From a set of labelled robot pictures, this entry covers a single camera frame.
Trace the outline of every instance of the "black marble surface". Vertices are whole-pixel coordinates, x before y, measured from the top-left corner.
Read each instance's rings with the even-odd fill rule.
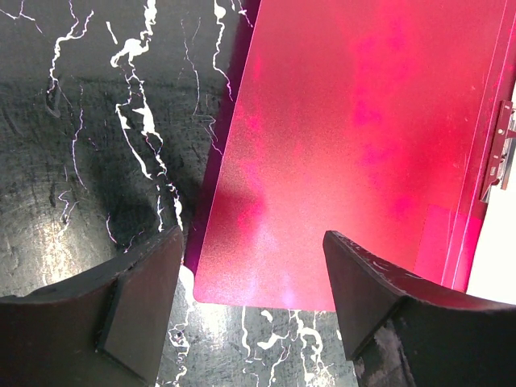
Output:
[[[257,6],[0,0],[0,297],[188,235]],[[198,304],[192,283],[181,268],[158,384],[354,385],[334,314]]]

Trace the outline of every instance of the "metal hinge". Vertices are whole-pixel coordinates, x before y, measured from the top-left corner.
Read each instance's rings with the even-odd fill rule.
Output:
[[[501,183],[502,189],[507,189],[510,169],[513,164],[514,149],[516,148],[516,107],[511,101],[502,101],[495,127],[493,144],[489,152],[487,170],[482,184],[481,201],[489,200],[492,186]]]

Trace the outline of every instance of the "red folder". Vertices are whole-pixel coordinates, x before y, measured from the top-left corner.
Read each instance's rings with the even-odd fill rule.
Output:
[[[515,0],[262,0],[185,258],[196,299],[335,310],[326,230],[464,291],[515,15]]]

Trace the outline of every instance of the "black plastic part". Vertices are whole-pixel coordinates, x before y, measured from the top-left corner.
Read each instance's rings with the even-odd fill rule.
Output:
[[[0,298],[0,386],[154,386],[182,251],[174,228],[24,298]]]
[[[444,288],[335,231],[324,252],[360,386],[514,386],[516,307]]]

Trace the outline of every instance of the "marble table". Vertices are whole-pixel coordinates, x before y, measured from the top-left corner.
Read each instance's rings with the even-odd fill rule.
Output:
[[[0,296],[188,235],[258,5],[0,0]],[[158,385],[356,385],[335,314],[200,304],[193,280]]]

